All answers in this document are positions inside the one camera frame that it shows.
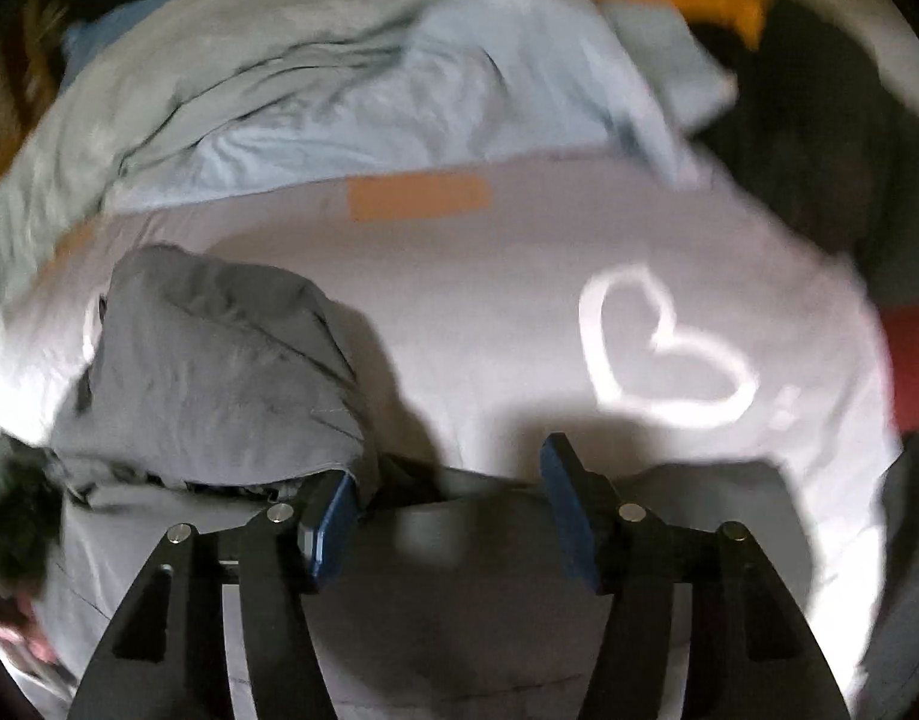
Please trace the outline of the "large grey black jacket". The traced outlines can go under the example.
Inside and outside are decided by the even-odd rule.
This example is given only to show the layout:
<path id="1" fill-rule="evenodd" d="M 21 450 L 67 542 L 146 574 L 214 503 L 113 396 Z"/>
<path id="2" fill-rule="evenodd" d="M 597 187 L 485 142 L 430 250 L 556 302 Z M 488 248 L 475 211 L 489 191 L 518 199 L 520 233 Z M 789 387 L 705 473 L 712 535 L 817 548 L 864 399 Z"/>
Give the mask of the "large grey black jacket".
<path id="1" fill-rule="evenodd" d="M 66 717 L 169 528 L 242 527 L 324 472 L 359 491 L 338 569 L 302 600 L 331 718 L 585 718 L 612 600 L 560 541 L 539 465 L 552 433 L 669 525 L 743 523 L 798 606 L 809 589 L 793 500 L 762 460 L 614 481 L 551 431 L 534 473 L 507 478 L 383 449 L 349 309 L 292 271 L 151 245 L 115 266 L 98 310 L 94 359 L 46 442 L 0 442 L 0 623 Z M 222 603 L 229 718 L 261 718 L 236 587 Z M 654 718 L 687 718 L 691 616 L 679 585 Z"/>

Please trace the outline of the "grey folded garment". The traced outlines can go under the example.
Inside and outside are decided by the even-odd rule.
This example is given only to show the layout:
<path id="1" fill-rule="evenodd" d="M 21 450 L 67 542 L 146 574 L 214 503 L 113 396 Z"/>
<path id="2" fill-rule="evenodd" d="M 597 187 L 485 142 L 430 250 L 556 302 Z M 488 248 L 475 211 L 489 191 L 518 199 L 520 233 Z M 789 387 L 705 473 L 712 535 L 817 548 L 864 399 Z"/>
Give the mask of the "grey folded garment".
<path id="1" fill-rule="evenodd" d="M 863 658 L 860 718 L 919 718 L 919 431 L 903 438 L 881 489 L 886 566 Z"/>

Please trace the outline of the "red cloth item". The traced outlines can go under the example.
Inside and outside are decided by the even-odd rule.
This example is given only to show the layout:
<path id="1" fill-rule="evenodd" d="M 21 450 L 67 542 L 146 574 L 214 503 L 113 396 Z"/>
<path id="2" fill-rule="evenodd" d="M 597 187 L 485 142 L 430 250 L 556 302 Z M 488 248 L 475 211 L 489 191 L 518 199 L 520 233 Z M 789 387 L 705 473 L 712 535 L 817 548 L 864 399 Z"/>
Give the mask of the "red cloth item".
<path id="1" fill-rule="evenodd" d="M 892 366 L 894 415 L 901 433 L 919 429 L 919 305 L 884 309 L 881 323 Z"/>

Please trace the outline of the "white bed sheet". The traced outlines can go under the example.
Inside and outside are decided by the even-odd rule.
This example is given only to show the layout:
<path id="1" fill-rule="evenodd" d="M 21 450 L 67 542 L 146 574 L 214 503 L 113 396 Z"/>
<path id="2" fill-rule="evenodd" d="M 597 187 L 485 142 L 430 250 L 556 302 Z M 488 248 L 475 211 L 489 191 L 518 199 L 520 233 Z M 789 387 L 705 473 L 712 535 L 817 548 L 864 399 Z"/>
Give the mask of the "white bed sheet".
<path id="1" fill-rule="evenodd" d="M 108 216 L 0 339 L 0 433 L 50 431 L 128 250 L 297 271 L 345 305 L 383 449 L 507 478 L 569 434 L 590 463 L 775 461 L 814 556 L 807 619 L 846 695 L 882 585 L 896 458 L 886 341 L 850 265 L 738 188 L 619 158 L 295 185 Z"/>

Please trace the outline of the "black puffer jacket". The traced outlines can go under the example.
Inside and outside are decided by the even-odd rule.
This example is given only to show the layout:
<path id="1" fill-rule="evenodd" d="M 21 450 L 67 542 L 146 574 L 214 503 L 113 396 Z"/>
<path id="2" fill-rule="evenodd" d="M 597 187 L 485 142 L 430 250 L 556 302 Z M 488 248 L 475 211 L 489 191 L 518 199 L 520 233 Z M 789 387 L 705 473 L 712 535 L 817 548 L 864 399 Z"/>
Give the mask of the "black puffer jacket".
<path id="1" fill-rule="evenodd" d="M 850 257 L 875 304 L 919 305 L 919 117 L 868 50 L 796 0 L 773 0 L 756 47 L 689 29 L 738 80 L 697 143 L 791 231 Z"/>

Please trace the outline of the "light blue duvet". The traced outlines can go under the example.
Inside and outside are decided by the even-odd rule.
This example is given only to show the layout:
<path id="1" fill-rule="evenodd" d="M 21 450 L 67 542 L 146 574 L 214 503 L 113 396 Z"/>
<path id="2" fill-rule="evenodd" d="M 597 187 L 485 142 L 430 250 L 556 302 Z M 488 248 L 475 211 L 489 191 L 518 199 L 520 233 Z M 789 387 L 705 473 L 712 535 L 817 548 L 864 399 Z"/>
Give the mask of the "light blue duvet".
<path id="1" fill-rule="evenodd" d="M 687 137 L 734 94 L 668 5 L 172 0 L 76 76 L 0 180 L 0 330 L 100 213 L 604 145 L 690 187 Z"/>

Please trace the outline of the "blue pillow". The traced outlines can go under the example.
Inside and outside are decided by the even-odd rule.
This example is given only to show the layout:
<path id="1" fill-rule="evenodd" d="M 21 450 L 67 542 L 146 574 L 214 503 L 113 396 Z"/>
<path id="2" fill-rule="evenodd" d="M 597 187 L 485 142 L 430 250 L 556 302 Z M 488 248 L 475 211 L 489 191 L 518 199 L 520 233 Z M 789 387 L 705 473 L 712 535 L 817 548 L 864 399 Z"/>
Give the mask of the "blue pillow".
<path id="1" fill-rule="evenodd" d="M 66 70 L 59 83 L 64 93 L 87 65 L 95 60 L 107 47 L 131 31 L 140 21 L 172 0 L 134 0 L 100 16 L 98 20 L 79 21 L 64 31 L 61 39 L 62 57 Z"/>

